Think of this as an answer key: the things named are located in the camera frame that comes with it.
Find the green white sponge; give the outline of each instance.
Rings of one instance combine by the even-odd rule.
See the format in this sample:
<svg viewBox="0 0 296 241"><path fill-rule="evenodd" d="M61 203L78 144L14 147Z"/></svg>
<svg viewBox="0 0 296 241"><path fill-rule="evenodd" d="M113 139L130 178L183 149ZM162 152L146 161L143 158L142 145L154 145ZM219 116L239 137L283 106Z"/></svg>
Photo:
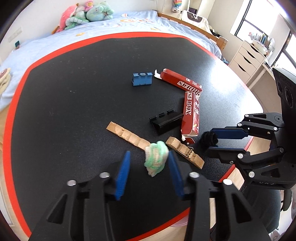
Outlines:
<svg viewBox="0 0 296 241"><path fill-rule="evenodd" d="M168 148L162 141L151 143L150 146L145 148L145 156L144 166L147 168L148 174L154 177L165 167L165 162L168 158Z"/></svg>

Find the pink plush toy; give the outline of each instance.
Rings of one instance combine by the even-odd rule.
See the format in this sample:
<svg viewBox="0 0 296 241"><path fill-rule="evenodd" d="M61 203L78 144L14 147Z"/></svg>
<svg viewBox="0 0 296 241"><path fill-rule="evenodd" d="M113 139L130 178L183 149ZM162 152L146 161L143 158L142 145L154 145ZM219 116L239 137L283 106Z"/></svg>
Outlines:
<svg viewBox="0 0 296 241"><path fill-rule="evenodd" d="M77 8L76 5L72 5L72 6L68 7L66 9L66 11L63 12L61 20L59 22L59 29L56 31L56 33L64 30L64 28L66 27L66 20L73 16L76 8Z"/></svg>
<svg viewBox="0 0 296 241"><path fill-rule="evenodd" d="M85 11L87 12L88 10L90 10L92 7L94 6L94 2L93 0L89 0L85 3Z"/></svg>

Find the wooden block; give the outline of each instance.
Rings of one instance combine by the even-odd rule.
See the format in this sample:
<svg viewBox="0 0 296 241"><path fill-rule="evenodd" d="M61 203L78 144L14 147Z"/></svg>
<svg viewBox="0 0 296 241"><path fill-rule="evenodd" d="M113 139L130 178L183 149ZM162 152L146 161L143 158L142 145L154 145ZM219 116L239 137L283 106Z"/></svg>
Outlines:
<svg viewBox="0 0 296 241"><path fill-rule="evenodd" d="M145 150L147 146L150 146L149 141L138 137L134 133L130 132L127 129L124 129L123 127L112 121L109 123L106 129L142 150Z"/></svg>
<svg viewBox="0 0 296 241"><path fill-rule="evenodd" d="M166 144L185 157L188 161L192 162L199 169L202 169L205 163L204 160L201 159L199 155L195 154L192 149L182 144L177 138L169 137Z"/></svg>

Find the stuffed toy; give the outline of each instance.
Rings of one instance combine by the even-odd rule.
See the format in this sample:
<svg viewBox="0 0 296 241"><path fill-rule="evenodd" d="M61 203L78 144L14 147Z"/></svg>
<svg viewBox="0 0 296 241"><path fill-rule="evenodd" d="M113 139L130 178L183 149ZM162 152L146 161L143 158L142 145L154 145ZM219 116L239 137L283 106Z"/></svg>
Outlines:
<svg viewBox="0 0 296 241"><path fill-rule="evenodd" d="M78 6L75 10L74 16L76 15L76 13L84 11L85 12L85 7L84 6Z"/></svg>
<svg viewBox="0 0 296 241"><path fill-rule="evenodd" d="M106 2L101 2L86 13L86 18L91 22L108 20L113 18L113 13L114 10Z"/></svg>
<svg viewBox="0 0 296 241"><path fill-rule="evenodd" d="M72 16L66 20L66 29L74 28L76 25L89 23L89 21L85 17L85 12L80 11L75 14L75 16Z"/></svg>
<svg viewBox="0 0 296 241"><path fill-rule="evenodd" d="M88 12L94 6L93 0L87 1L85 3L85 11Z"/></svg>
<svg viewBox="0 0 296 241"><path fill-rule="evenodd" d="M73 16L73 14L75 13L76 8L77 8L76 5L72 5L72 6L68 7L66 9L66 11L63 12L61 20L59 22L59 28L56 31L57 33L64 30L64 28L66 27L66 20Z"/></svg>
<svg viewBox="0 0 296 241"><path fill-rule="evenodd" d="M181 5L182 5L182 0L173 0L173 7L171 11L174 13L181 12L181 9L180 9Z"/></svg>
<svg viewBox="0 0 296 241"><path fill-rule="evenodd" d="M10 82L10 68L7 68L0 72L0 96L6 90L9 82Z"/></svg>
<svg viewBox="0 0 296 241"><path fill-rule="evenodd" d="M154 177L165 167L165 162L168 158L168 148L162 141L151 143L150 146L145 148L145 156L144 166L147 168L148 174Z"/></svg>

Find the black plastic clip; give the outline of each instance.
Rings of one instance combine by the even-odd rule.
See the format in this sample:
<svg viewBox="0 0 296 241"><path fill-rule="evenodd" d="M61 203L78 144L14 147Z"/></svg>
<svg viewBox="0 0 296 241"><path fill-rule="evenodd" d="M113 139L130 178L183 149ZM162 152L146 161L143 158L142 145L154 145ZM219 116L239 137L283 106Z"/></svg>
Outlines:
<svg viewBox="0 0 296 241"><path fill-rule="evenodd" d="M174 109L167 111L167 114L161 113L158 116L149 118L154 129L159 135L181 125L184 114L175 112Z"/></svg>

